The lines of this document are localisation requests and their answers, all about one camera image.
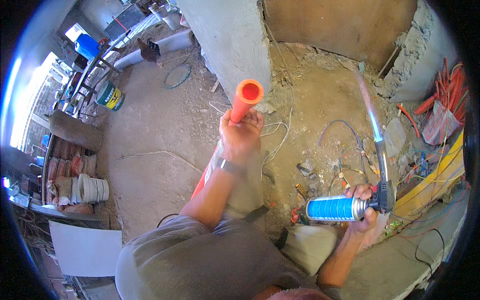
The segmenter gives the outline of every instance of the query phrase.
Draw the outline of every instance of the white board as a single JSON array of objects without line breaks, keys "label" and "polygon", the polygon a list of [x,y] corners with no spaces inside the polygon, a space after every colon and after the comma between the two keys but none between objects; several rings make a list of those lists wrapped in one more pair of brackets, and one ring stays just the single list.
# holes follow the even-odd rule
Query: white board
[{"label": "white board", "polygon": [[83,228],[48,221],[53,248],[64,275],[115,275],[122,249],[120,230]]}]

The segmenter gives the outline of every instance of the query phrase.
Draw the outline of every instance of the chicken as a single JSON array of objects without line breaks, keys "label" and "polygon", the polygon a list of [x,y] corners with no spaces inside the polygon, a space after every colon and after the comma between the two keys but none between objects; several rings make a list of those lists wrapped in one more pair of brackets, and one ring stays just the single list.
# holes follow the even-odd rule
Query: chicken
[{"label": "chicken", "polygon": [[140,48],[140,55],[146,61],[156,62],[160,57],[160,48],[154,42],[147,40],[147,44],[137,39],[138,48]]}]

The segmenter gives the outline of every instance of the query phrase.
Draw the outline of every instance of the white bucket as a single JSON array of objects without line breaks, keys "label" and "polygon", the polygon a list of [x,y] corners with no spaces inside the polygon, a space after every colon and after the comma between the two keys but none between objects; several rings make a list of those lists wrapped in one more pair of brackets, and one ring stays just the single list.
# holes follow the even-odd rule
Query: white bucket
[{"label": "white bucket", "polygon": [[80,174],[78,189],[83,203],[108,200],[108,182],[105,179],[90,178],[87,174]]},{"label": "white bucket", "polygon": [[82,198],[80,197],[80,189],[78,188],[77,178],[72,178],[72,202],[82,203]]}]

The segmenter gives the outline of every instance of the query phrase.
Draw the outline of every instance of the wristwatch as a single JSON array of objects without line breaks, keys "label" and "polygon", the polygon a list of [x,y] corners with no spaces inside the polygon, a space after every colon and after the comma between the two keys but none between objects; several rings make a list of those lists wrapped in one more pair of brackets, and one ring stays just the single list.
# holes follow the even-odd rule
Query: wristwatch
[{"label": "wristwatch", "polygon": [[228,160],[226,160],[224,158],[220,158],[218,160],[218,162],[216,164],[216,167],[220,168],[222,170],[228,171],[230,173],[234,173],[234,174],[242,174],[243,173],[242,168],[240,168],[237,165],[232,164],[231,162],[229,162]]}]

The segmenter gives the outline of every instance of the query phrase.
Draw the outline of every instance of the hand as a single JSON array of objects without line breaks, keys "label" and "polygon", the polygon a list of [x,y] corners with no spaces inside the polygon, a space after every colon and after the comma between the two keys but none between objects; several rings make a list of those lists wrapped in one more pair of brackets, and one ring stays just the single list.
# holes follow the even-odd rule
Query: hand
[{"label": "hand", "polygon": [[264,127],[264,116],[251,108],[238,124],[229,126],[231,113],[231,110],[227,110],[220,119],[219,131],[224,147],[222,157],[243,167],[250,152],[259,142]]},{"label": "hand", "polygon": [[[349,187],[343,191],[343,195],[347,198],[355,197],[362,200],[367,200],[372,196],[372,185],[369,183],[358,184]],[[362,221],[351,222],[348,225],[347,230],[352,230],[354,233],[365,233],[375,227],[377,222],[377,212],[373,208],[369,207],[365,210],[364,218]]]}]

